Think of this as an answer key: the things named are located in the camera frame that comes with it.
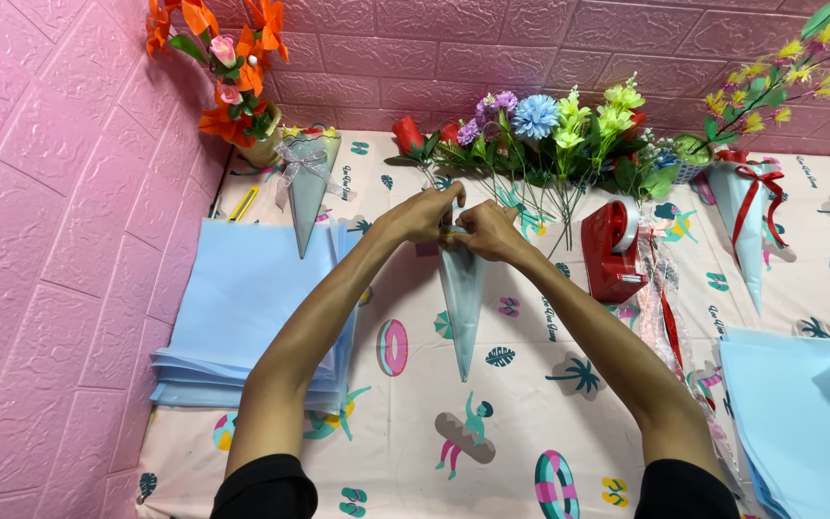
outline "beach ball print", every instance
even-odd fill
[[[232,434],[236,431],[236,415],[238,411],[233,411],[223,415],[217,422],[217,426],[213,428],[213,444],[221,451],[228,451],[232,445]]]

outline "pink rose bud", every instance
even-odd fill
[[[210,50],[223,65],[232,68],[236,64],[236,48],[229,36],[221,35],[210,40]]]
[[[220,83],[217,85],[217,92],[220,93],[220,99],[223,100],[223,102],[227,102],[229,104],[239,104],[242,102],[242,95],[239,93],[239,89],[235,88],[233,85]]]

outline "orange lily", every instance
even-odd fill
[[[217,17],[213,16],[210,9],[204,5],[202,0],[178,0],[182,4],[182,13],[184,14],[184,21],[195,35],[200,35],[201,32],[210,28],[210,38],[214,38],[220,33],[220,25],[217,23]]]
[[[169,20],[169,13],[175,9],[175,6],[165,6],[159,9],[159,0],[149,0],[149,15],[146,17],[146,52],[149,53],[149,59],[155,61],[153,53],[157,50],[165,54],[170,54],[169,51],[162,48],[165,41],[169,38],[169,28],[171,21]]]
[[[265,66],[271,65],[265,56],[264,47],[256,43],[255,35],[247,25],[243,25],[239,42],[236,43],[236,55],[245,58],[245,63],[239,68],[239,77],[235,81],[236,88],[241,91],[252,90],[255,96],[258,96],[265,80]],[[251,64],[252,57],[256,59],[255,65]]]
[[[281,31],[284,29],[284,4],[283,2],[275,2],[271,4],[270,0],[258,0],[261,4],[261,11],[252,0],[245,0],[245,3],[252,8],[252,16],[258,22],[259,27],[263,27],[261,32],[261,42],[266,51],[273,51],[277,49],[281,53],[284,61],[290,63],[290,56],[287,52],[287,47],[281,40]]]
[[[200,131],[222,136],[228,142],[243,148],[252,147],[256,139],[253,136],[245,136],[244,133],[244,130],[252,125],[252,117],[243,113],[238,119],[230,119],[227,113],[229,105],[220,99],[220,93],[217,92],[213,99],[217,103],[217,108],[201,112],[200,122],[197,123]]]

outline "hand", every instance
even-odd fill
[[[449,225],[453,219],[453,203],[463,207],[467,192],[457,180],[444,191],[430,187],[387,211],[377,219],[394,229],[402,240],[419,243],[437,241],[441,237],[441,223]]]
[[[485,200],[478,206],[464,210],[456,219],[456,224],[466,228],[472,234],[453,233],[445,243],[465,245],[472,252],[489,261],[513,262],[521,251],[531,245],[524,240],[513,222],[517,209],[502,207],[492,200]]]

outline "tape roll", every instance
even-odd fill
[[[622,203],[626,209],[626,228],[623,230],[620,241],[610,248],[610,252],[625,252],[636,240],[636,233],[639,230],[639,206],[636,205],[633,197],[627,196],[616,196],[607,200],[607,203],[613,202]]]

